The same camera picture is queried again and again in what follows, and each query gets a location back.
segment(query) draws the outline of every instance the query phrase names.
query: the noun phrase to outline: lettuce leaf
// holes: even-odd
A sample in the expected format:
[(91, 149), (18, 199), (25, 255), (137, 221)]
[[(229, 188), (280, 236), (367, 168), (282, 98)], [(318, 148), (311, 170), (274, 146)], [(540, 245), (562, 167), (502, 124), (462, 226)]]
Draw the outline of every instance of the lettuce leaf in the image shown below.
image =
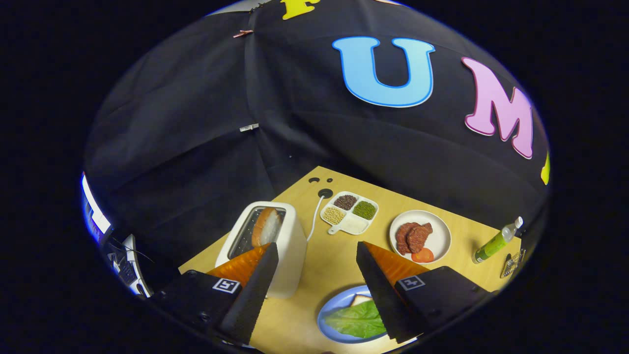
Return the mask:
[(371, 338), (387, 331), (373, 300), (340, 309), (325, 317), (325, 324), (339, 333), (359, 338)]

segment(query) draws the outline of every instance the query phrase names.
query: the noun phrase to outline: blue letter u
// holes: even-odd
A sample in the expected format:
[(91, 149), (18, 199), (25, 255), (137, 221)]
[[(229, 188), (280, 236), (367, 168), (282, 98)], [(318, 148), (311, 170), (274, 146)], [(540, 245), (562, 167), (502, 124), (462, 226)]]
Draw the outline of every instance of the blue letter u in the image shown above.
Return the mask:
[(335, 40), (332, 47), (341, 52), (343, 78), (350, 92), (379, 106), (412, 107), (422, 104), (432, 93), (433, 80), (429, 53), (432, 44), (410, 38), (395, 38), (393, 45), (404, 49), (408, 63), (408, 82), (403, 86), (389, 86), (378, 81), (374, 47), (380, 41), (372, 37), (347, 37)]

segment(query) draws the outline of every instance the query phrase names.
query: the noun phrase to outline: wooden table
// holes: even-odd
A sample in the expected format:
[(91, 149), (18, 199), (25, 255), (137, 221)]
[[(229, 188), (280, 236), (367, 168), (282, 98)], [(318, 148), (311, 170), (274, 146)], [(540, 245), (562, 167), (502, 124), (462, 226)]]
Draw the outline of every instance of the wooden table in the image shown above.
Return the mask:
[[(318, 177), (320, 181), (308, 182), (312, 177)], [(328, 178), (332, 178), (332, 182), (327, 182)], [(371, 199), (379, 205), (378, 214), (371, 226), (358, 236), (343, 231), (329, 235), (327, 230), (330, 225), (321, 220), (320, 216), (316, 217), (296, 293), (289, 299), (266, 299), (262, 305), (250, 341), (260, 351), (291, 354), (320, 354), (324, 351), (333, 351), (336, 354), (370, 354), (383, 353), (404, 345), (397, 344), (388, 336), (361, 344), (337, 343), (323, 336), (317, 327), (316, 318), (318, 311), (334, 295), (365, 283), (356, 264), (357, 243), (367, 241), (391, 249), (388, 239), (391, 222), (408, 210), (426, 210), (439, 216), (452, 233), (450, 251), (440, 261), (426, 265), (427, 268), (447, 265), (489, 292), (498, 290), (507, 283), (508, 278), (500, 278), (499, 274), (506, 255), (520, 250), (519, 238), (514, 238), (505, 249), (485, 262), (473, 264), (474, 251), (490, 240), (498, 230), (344, 174), (317, 167), (273, 199), (273, 202), (293, 205), (304, 233), (308, 235), (319, 200), (317, 193), (323, 188), (331, 189), (335, 195), (345, 190)], [(184, 273), (190, 269), (202, 272), (212, 270), (226, 237), (223, 236), (185, 262), (179, 267), (179, 271)]]

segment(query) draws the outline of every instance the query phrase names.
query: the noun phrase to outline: soybean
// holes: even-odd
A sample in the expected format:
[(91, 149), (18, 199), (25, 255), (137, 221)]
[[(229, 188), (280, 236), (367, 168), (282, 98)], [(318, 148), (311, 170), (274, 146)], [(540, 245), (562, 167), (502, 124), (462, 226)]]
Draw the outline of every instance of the soybean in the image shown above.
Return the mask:
[(327, 208), (323, 212), (323, 218), (329, 221), (333, 225), (337, 225), (343, 218), (345, 217), (345, 213), (336, 208)]

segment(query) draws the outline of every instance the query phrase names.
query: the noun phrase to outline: black cloth backdrop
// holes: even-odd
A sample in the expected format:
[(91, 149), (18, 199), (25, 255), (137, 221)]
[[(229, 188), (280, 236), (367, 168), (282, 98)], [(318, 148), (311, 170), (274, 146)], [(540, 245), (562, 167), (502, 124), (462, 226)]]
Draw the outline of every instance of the black cloth backdrop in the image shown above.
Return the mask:
[[(514, 86), (526, 94), (496, 59), (404, 6), (322, 1), (290, 20), (285, 12), (277, 0), (191, 24), (144, 55), (97, 113), (88, 181), (103, 209), (152, 252), (180, 265), (227, 233), (249, 203), (273, 199), (317, 165), (495, 228), (536, 212), (548, 188), (536, 109), (530, 160), (497, 132), (486, 137), (464, 123), (476, 87), (463, 56), (492, 69), (509, 98)], [(255, 32), (232, 38), (247, 29)], [(430, 99), (388, 108), (353, 96), (331, 45), (351, 36), (380, 40), (376, 71), (391, 86), (408, 80), (391, 39), (434, 45)], [(260, 128), (239, 131), (253, 123)]]

